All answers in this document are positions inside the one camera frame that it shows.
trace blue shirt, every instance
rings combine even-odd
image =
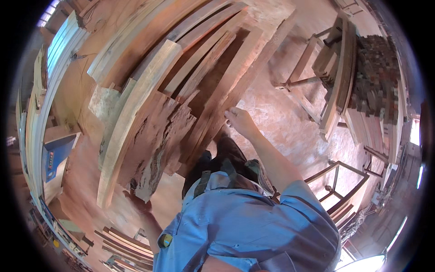
[[[168,247],[159,242],[153,271],[198,271],[211,255],[244,272],[333,271],[340,257],[338,230],[303,181],[292,182],[280,204],[246,189],[227,187],[225,172],[215,172],[205,193],[193,199],[193,184],[183,207],[160,238],[169,234]]]

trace concrete floor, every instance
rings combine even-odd
[[[292,2],[298,10],[296,26],[248,89],[238,107],[249,111],[261,132],[282,154],[299,167],[304,178],[326,168],[329,160],[340,160],[361,170],[362,165],[368,162],[368,156],[364,154],[361,145],[354,146],[347,129],[337,128],[330,143],[323,142],[319,136],[318,125],[309,121],[302,107],[285,91],[278,91],[271,85],[271,81],[284,82],[289,77],[306,46],[306,40],[313,33],[329,28],[337,16],[336,9],[328,0],[293,0]],[[374,19],[367,13],[359,13],[351,20],[356,24],[361,35],[380,34]],[[317,47],[301,79],[314,76],[310,67],[319,51],[320,48]],[[301,91],[320,113],[325,103],[323,97],[326,93],[322,85],[301,87]],[[248,159],[257,158],[255,150],[247,140],[234,130],[231,135]],[[209,149],[215,150],[213,144]],[[103,211],[96,206],[100,176],[97,167],[98,150],[98,136],[88,133],[79,139],[68,160],[63,180],[64,192],[59,200],[65,214],[86,233],[90,240],[95,242],[85,259],[93,266],[94,271],[106,271],[107,269],[99,260],[106,261],[110,254],[101,250],[102,241],[94,235],[94,230],[100,231],[104,226],[115,227],[126,235],[133,236],[140,228],[141,222],[133,207],[122,195],[121,186],[116,187],[110,208]],[[374,161],[373,168],[380,171],[380,162]],[[345,195],[360,179],[346,171],[340,173],[337,191]],[[333,177],[328,175],[313,182],[310,187],[320,198],[326,194],[324,186],[331,184],[332,181]],[[156,193],[151,198],[154,214],[163,228],[181,209],[183,182],[184,179],[177,174],[172,177],[163,175]],[[359,196],[362,205],[367,205],[370,201],[376,183],[377,180],[370,177],[365,197],[362,193]],[[324,203],[325,208],[331,207],[334,201],[337,199],[330,198],[327,203]]]

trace hand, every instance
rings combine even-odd
[[[143,201],[142,199],[134,195],[134,190],[130,190],[130,193],[128,193],[127,191],[122,191],[122,192],[124,193],[125,198],[128,198],[133,204],[133,206],[136,207],[140,215],[145,215],[153,211],[153,206],[151,205],[151,201],[145,203],[145,201]]]
[[[256,136],[261,134],[247,111],[231,107],[225,111],[225,118],[228,119],[227,124],[248,139],[248,141],[252,141]]]

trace person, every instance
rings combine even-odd
[[[261,134],[247,111],[225,111],[227,123],[254,146],[279,203],[247,168],[222,130],[217,156],[205,151],[186,176],[181,212],[165,229],[151,203],[125,192],[137,207],[154,253],[153,271],[333,271],[341,241],[298,169]]]

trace human arm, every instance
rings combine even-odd
[[[297,167],[284,157],[261,134],[247,111],[231,107],[225,111],[227,123],[245,137],[254,146],[255,151],[266,169],[271,183],[278,192],[283,192],[287,186],[296,180],[303,180]]]
[[[123,193],[125,197],[131,201],[133,206],[136,207],[137,213],[142,221],[143,229],[150,242],[151,251],[156,255],[160,252],[157,240],[163,230],[153,215],[151,201],[145,203],[142,199],[135,196],[133,191],[130,191],[130,193],[123,191]]]

